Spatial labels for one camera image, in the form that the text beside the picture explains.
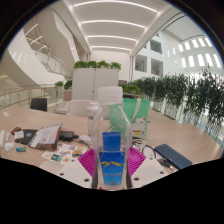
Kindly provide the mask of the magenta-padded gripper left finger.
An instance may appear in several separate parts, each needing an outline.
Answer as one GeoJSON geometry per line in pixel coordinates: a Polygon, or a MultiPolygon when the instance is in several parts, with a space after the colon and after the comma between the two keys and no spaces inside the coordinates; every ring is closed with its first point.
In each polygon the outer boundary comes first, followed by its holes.
{"type": "Polygon", "coordinates": [[[94,151],[90,149],[77,160],[65,165],[58,172],[58,176],[81,187],[96,189],[94,151]]]}

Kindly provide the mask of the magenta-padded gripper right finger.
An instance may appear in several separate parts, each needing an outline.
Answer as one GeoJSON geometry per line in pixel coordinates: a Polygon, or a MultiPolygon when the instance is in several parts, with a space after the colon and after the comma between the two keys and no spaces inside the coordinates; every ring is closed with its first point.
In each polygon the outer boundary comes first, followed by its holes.
{"type": "Polygon", "coordinates": [[[129,150],[127,186],[140,188],[168,175],[154,157],[146,157],[137,149],[129,150]]]}

